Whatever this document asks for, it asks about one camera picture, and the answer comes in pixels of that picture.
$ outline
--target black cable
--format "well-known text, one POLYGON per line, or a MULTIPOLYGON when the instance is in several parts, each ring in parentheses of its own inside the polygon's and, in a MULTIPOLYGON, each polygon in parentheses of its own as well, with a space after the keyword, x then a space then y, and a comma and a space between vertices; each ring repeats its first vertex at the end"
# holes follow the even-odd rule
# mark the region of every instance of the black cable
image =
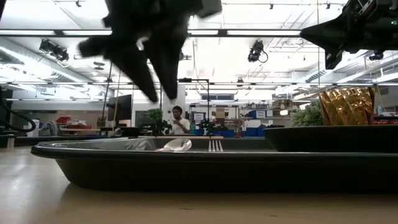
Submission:
POLYGON ((262 62, 262 61, 260 61, 260 59, 259 59, 259 62, 261 62, 261 63, 266 63, 266 62, 268 62, 268 54, 267 54, 267 52, 265 52, 265 51, 262 51, 266 56, 267 56, 267 60, 265 60, 264 62, 262 62))
POLYGON ((12 113, 12 114, 14 114, 14 115, 26 120, 26 121, 28 121, 32 125, 32 127, 29 128, 29 129, 18 128, 18 127, 13 126, 12 124, 8 123, 7 121, 3 121, 1 119, 0 119, 0 124, 3 124, 7 128, 10 128, 12 130, 19 131, 19 132, 22 132, 22 133, 28 133, 28 132, 31 132, 34 129, 36 129, 36 124, 34 123, 34 121, 32 119, 30 119, 30 118, 28 118, 28 117, 26 117, 26 116, 24 116, 24 115, 22 115, 22 114, 20 114, 18 112, 15 112, 14 110, 10 109, 7 105, 4 104, 4 100, 2 98, 2 89, 0 89, 0 106, 3 107, 6 111, 8 111, 8 112, 10 112, 10 113, 12 113))
POLYGON ((100 127, 100 129, 102 129, 104 127, 105 123, 106 123, 104 121, 105 106, 106 106, 106 97, 108 96, 109 84, 111 83, 112 66, 113 66, 113 62, 111 62, 111 68, 109 69, 108 85, 106 86, 106 91, 105 91, 104 106, 102 108, 102 119, 101 119, 101 127, 100 127))

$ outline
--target fork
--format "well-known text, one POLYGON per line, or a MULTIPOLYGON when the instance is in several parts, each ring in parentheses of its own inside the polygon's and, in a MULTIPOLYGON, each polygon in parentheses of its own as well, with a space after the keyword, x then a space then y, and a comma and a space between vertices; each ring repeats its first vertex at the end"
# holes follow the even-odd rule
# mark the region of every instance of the fork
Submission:
POLYGON ((223 147, 220 140, 210 140, 209 141, 209 152, 223 152, 223 147))

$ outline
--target man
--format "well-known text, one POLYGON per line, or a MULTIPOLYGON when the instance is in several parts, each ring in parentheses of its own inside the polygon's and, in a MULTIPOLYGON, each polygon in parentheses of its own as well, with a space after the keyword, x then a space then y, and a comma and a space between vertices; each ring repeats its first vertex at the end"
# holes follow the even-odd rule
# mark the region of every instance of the man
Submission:
POLYGON ((171 134, 189 134, 189 120, 181 117, 182 109, 179 106, 173 107, 173 125, 171 134))

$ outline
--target ceiling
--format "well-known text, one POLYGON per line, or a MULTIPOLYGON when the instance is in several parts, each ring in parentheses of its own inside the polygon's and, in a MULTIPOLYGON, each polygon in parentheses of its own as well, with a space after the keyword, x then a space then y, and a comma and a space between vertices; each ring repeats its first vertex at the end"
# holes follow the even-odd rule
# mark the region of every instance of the ceiling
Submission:
MULTIPOLYGON (((341 9, 347 0, 318 0, 319 5, 317 0, 278 0, 273 1, 273 8, 270 9, 271 2, 270 0, 223 0, 221 14, 203 20, 193 17, 189 28, 303 29, 336 18, 341 14, 341 9), (330 3, 329 9, 326 6, 327 2, 330 3)), ((104 1, 81 0, 80 4, 81 7, 78 7, 73 0, 7 0, 0 29, 104 29, 101 19, 108 13, 104 1)), ((43 38, 9 37, 7 39, 37 55, 43 55, 39 50, 43 38)), ((61 65, 57 65, 51 56, 44 55, 51 61, 50 63, 62 66, 94 82, 103 82, 108 77, 110 72, 108 61, 104 61, 101 57, 86 59, 79 57, 76 46, 84 38, 46 39, 65 47, 70 55, 70 60, 61 65), (93 62, 105 63, 104 70, 95 70, 93 62)), ((250 63, 247 57, 255 40, 256 38, 246 37, 189 38, 182 50, 185 55, 190 55, 193 59, 180 62, 178 77, 208 78, 211 82, 236 82, 238 78, 243 78, 245 82, 297 82, 309 77, 313 71, 323 70, 323 49, 300 38, 261 39, 268 54, 268 61, 250 63)), ((370 62, 364 57, 352 59, 337 70, 329 72, 329 77, 324 82, 337 82, 369 67, 378 66, 380 63, 393 60, 394 54, 395 52, 387 53, 381 62, 370 62)), ((346 55, 346 58, 350 57, 355 58, 354 55, 346 55)), ((112 69, 111 75, 114 81, 119 80, 117 68, 112 69)), ((129 82, 129 79, 122 74, 120 81, 129 82)))

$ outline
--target gold object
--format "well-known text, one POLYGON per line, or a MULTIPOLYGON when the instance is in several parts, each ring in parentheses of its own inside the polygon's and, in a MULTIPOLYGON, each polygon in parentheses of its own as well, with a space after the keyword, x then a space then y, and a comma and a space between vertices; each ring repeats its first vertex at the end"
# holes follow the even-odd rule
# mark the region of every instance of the gold object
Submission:
POLYGON ((373 124, 374 88, 339 88, 320 93, 319 99, 326 126, 373 124))

